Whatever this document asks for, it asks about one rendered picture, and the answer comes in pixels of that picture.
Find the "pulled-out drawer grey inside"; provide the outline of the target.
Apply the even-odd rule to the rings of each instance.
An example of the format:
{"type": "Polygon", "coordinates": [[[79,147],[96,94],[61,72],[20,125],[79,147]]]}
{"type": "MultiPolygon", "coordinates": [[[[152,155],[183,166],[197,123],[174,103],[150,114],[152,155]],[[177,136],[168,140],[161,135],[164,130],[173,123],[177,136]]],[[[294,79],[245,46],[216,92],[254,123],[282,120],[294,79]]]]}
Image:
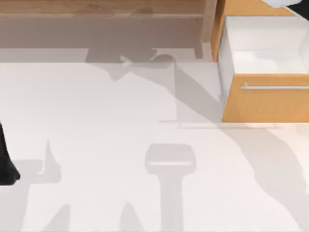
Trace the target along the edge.
{"type": "Polygon", "coordinates": [[[309,74],[309,22],[298,16],[228,16],[218,61],[224,97],[235,74],[309,74]]]}

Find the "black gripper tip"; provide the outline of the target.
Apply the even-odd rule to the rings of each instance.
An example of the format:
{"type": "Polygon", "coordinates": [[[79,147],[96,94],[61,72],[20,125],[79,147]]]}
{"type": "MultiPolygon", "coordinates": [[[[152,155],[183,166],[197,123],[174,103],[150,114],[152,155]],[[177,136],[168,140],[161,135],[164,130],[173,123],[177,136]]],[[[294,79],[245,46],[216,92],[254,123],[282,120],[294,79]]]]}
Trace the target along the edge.
{"type": "Polygon", "coordinates": [[[0,186],[11,186],[21,177],[9,156],[2,124],[0,123],[0,186]]]}

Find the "light wooden cupboard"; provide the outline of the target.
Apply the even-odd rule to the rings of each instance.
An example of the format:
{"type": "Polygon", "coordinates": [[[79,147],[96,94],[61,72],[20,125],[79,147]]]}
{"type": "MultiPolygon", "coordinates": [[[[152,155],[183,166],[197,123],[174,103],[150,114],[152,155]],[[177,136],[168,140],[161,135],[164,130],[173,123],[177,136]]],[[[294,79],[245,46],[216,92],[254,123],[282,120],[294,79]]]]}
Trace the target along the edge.
{"type": "Polygon", "coordinates": [[[211,33],[212,61],[218,61],[218,51],[224,21],[227,16],[292,16],[284,8],[272,8],[262,0],[217,0],[215,18],[211,33]]]}

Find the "pale wooden drawer front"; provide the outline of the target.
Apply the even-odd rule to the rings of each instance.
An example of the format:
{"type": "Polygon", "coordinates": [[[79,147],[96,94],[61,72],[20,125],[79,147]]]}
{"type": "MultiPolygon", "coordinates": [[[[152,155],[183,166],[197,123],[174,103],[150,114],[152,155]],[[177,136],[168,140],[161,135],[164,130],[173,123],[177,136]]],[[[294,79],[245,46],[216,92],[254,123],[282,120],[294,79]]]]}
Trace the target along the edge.
{"type": "Polygon", "coordinates": [[[309,122],[309,90],[240,89],[257,86],[309,86],[309,74],[240,74],[233,76],[223,122],[309,122]]]}

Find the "brown wooden shelf unit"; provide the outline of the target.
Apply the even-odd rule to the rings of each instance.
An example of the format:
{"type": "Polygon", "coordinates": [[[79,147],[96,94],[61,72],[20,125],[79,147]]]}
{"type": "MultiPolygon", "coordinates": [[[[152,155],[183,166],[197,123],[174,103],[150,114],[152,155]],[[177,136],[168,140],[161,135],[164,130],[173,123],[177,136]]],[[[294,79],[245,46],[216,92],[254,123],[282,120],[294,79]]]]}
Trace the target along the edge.
{"type": "Polygon", "coordinates": [[[151,58],[191,49],[202,57],[218,0],[0,0],[0,49],[86,49],[151,58]]]}

